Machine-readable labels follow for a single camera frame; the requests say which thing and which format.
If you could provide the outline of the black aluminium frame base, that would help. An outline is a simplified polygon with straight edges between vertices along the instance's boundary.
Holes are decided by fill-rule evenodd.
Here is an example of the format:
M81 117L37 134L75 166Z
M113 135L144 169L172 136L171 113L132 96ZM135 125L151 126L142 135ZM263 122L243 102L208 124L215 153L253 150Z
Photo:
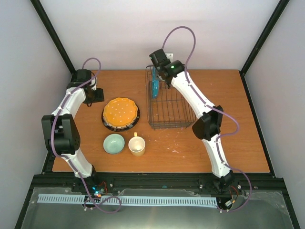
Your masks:
M296 217L291 199L289 197L283 178L277 178L272 166L272 162L265 144L261 141L265 158L269 167L268 173L248 173L244 176L241 173L234 175L235 180L241 183L241 186L252 190L278 190L284 196L285 205L288 209L289 217L293 227L300 227ZM28 193L26 195L23 207L18 217L16 228L20 229L23 225L26 211L28 209L30 198L36 187L70 187L74 192L85 192L85 188L80 181L77 181L73 172L53 172L55 155L48 152L41 174L34 175ZM97 177L100 181L107 184L110 194L116 194L117 191L129 189L185 189L193 191L196 194L210 194L217 197L224 197L225 193L218 193L213 187L214 178L211 173L107 173L98 172Z

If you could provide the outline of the orange polka dot plate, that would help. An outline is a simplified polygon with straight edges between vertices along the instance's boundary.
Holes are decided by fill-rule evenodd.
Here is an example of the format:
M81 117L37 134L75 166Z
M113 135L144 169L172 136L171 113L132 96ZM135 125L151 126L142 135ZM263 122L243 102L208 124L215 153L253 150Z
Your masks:
M139 108L133 100L117 97L106 104L102 118L111 127L126 127L135 121L138 111Z

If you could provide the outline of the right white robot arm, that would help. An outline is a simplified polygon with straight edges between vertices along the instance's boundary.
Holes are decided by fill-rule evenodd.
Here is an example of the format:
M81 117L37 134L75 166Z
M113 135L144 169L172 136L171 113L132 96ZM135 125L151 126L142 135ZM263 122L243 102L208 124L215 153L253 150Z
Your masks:
M149 55L157 73L168 86L173 86L187 101L197 118L192 126L194 135L202 140L215 176L213 185L224 192L233 182L233 171L228 166L221 142L223 108L210 102L196 86L184 64L171 62L163 49Z

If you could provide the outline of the dark wire dish rack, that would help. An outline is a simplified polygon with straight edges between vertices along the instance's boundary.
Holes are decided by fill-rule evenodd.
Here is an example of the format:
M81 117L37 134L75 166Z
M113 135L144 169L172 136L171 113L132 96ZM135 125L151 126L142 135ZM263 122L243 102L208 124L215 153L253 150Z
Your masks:
M145 68L146 107L148 123L153 129L187 128L196 116L185 98L174 87L168 88L159 78L159 94L152 99L152 65Z

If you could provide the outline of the white blue striped plate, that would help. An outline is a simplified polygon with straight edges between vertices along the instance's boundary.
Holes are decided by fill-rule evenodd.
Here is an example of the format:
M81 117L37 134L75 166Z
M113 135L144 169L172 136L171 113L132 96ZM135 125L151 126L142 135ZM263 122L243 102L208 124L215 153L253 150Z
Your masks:
M119 131L125 131L125 130L127 130L127 129L133 128L133 127L138 123L139 119L140 119L140 115L137 115L136 118L135 118L135 120L134 120L131 124L129 124L129 125L127 125L127 126L124 126L124 127L113 127L113 126L110 126L108 123L106 123L106 121L104 120L104 118L102 118L102 123L103 123L103 125L104 125L106 128L108 128L109 130L119 132Z

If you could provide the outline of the light green ceramic bowl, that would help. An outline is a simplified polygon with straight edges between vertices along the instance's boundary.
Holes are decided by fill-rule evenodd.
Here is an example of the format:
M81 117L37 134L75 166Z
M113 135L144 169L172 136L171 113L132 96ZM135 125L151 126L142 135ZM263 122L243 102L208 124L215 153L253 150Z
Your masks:
M103 149L106 153L115 155L119 154L125 146L125 140L120 134L108 135L103 142Z

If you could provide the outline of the black frame post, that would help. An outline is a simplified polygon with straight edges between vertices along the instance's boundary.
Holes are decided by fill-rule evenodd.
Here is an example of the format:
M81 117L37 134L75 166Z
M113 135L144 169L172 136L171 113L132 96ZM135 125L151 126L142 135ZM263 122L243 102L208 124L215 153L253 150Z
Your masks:
M284 12L285 8L287 7L290 0L280 0L275 9L273 10L268 22L266 23L264 29L262 30L259 38L257 39L254 47L252 48L249 56L247 57L243 67L240 70L241 77L245 77L246 73L250 69L252 63L254 62L255 58L257 57L258 53L260 52L261 48L263 47L265 41L269 37L271 31L273 30L274 26L278 22L279 18L281 17L282 13Z
M37 15L39 16L42 24L44 25L46 31L48 32L51 40L53 41L55 47L57 48L62 60L64 61L66 67L68 68L71 75L73 75L76 70L50 20L50 18L47 15L47 12L45 11L42 3L40 0L30 0L32 6L34 7L35 11L37 12Z

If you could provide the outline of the left black frame post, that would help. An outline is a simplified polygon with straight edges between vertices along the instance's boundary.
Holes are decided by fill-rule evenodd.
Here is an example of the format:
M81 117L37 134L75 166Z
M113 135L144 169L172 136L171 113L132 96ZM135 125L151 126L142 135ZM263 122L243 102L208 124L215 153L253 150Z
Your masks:
M64 61L66 67L68 68L71 75L73 75L76 70L50 20L50 18L47 15L47 12L45 11L42 3L40 0L30 0L32 6L34 7L35 11L37 12L37 15L39 16L42 24L44 25L46 31L48 32L51 40L53 41L55 47L57 48L62 60Z

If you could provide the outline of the cream yellow mug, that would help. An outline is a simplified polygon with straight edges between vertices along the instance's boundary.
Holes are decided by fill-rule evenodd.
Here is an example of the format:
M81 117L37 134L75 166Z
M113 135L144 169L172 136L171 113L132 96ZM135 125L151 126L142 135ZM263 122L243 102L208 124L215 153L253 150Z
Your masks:
M134 136L129 140L128 148L134 156L142 156L145 153L145 140L138 136L136 132L134 132L133 135Z

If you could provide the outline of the right black frame post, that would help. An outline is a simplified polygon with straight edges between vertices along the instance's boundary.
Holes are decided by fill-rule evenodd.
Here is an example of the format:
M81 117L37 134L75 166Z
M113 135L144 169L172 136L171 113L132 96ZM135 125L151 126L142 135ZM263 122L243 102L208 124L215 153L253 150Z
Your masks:
M271 31L273 30L274 26L278 22L279 18L281 17L282 13L284 12L285 8L287 7L290 0L280 0L275 9L273 10L268 22L266 23L264 29L262 30L259 38L257 39L254 47L252 48L249 56L247 57L243 67L240 70L241 77L245 77L246 73L250 69L252 63L254 62L255 58L257 57L258 53L260 52L261 48L263 47L265 41L269 37Z

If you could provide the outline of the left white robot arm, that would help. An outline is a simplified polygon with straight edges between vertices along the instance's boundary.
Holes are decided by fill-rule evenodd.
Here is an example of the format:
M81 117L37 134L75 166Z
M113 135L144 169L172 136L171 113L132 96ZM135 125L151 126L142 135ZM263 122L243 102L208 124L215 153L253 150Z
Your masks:
M81 137L74 118L82 104L90 107L93 103L104 101L103 89L96 84L92 71L77 70L72 75L59 107L41 119L47 150L63 159L77 178L82 177L82 186L89 192L98 189L99 180L93 176L93 165L81 151Z

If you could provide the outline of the black bottom plate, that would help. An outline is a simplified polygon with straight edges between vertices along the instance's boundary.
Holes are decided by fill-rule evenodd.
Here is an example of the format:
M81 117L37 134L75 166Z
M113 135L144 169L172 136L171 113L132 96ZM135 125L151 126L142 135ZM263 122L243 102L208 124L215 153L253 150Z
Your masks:
M133 128L140 119L140 109L135 105L118 106L118 108L108 108L102 112L103 125L115 132L126 131Z

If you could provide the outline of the teal polka dot plate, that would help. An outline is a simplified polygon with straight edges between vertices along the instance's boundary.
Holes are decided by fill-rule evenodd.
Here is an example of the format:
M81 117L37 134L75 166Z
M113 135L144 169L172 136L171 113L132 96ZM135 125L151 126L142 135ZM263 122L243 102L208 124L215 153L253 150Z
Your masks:
M155 67L152 69L152 99L156 99L159 94L159 75Z

